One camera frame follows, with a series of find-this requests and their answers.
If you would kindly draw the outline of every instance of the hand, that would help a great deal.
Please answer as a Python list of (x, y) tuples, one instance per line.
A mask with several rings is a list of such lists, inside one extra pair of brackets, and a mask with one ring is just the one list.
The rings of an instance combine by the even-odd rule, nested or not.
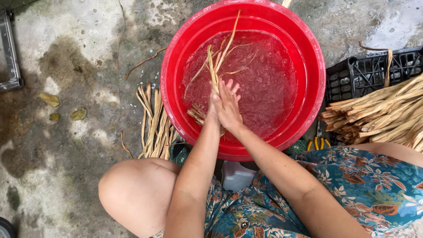
[(239, 113), (238, 101), (241, 99), (236, 92), (239, 84), (233, 87), (233, 80), (230, 79), (225, 85), (223, 80), (219, 81), (220, 97), (212, 90), (211, 100), (216, 110), (217, 117), (224, 128), (232, 132), (234, 128), (242, 125), (242, 116)]

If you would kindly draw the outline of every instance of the blue floral fabric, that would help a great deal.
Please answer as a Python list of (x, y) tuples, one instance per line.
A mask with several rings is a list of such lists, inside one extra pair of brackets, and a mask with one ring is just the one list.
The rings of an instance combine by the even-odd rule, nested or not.
[[(348, 147), (291, 156), (312, 173), (372, 237), (408, 227), (423, 216), (423, 169)], [(290, 204), (258, 171), (251, 185), (225, 191), (214, 177), (206, 202), (207, 238), (306, 238)]]

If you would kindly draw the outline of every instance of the pliers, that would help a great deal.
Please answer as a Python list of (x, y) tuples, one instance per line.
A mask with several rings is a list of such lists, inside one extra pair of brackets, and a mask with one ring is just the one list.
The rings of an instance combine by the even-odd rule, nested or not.
[[(317, 139), (318, 139), (319, 137), (320, 137), (320, 148), (319, 148), (319, 145), (317, 144)], [(316, 147), (316, 150), (323, 149), (323, 140), (324, 140), (324, 141), (326, 142), (326, 144), (330, 147), (330, 142), (329, 142), (327, 139), (325, 139), (325, 138), (323, 138), (323, 137), (321, 136), (320, 120), (318, 120), (318, 121), (317, 121), (317, 134), (316, 134), (316, 136), (314, 137), (314, 146)], [(311, 143), (312, 143), (312, 141), (309, 141), (309, 142), (308, 142), (308, 144), (307, 144), (307, 151), (309, 151), (309, 150), (310, 150)]]

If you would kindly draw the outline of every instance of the water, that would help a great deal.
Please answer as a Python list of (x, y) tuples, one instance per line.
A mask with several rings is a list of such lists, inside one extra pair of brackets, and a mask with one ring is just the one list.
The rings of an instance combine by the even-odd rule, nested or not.
[[(204, 42), (187, 60), (182, 87), (185, 89), (206, 59), (206, 49), (212, 44), (217, 51), (222, 39), (230, 32), (219, 33)], [(236, 48), (223, 62), (218, 75), (224, 72), (241, 72), (225, 75), (223, 80), (233, 79), (240, 84), (239, 110), (243, 123), (263, 139), (271, 136), (285, 121), (292, 109), (297, 93), (294, 65), (283, 43), (274, 35), (259, 31), (237, 31), (230, 49)], [(207, 111), (210, 93), (210, 72), (205, 68), (190, 85), (184, 106), (191, 108), (197, 103)], [(239, 143), (230, 133), (223, 141)]]

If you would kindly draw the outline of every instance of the wet concrete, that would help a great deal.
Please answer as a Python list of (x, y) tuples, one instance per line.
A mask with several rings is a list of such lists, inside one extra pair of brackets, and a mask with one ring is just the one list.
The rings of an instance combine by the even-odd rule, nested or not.
[[(102, 174), (141, 152), (142, 105), (134, 95), (159, 87), (163, 54), (125, 74), (213, 1), (39, 0), (16, 11), (14, 34), (25, 87), (0, 94), (0, 216), (19, 237), (133, 237), (98, 200)], [(423, 44), (421, 0), (296, 0), (291, 10), (317, 37), (327, 67), (371, 47)], [(52, 108), (37, 98), (55, 94)], [(78, 107), (88, 110), (71, 121)], [(51, 113), (62, 117), (48, 120)], [(306, 137), (314, 137), (312, 125)], [(422, 222), (395, 234), (420, 237)]]

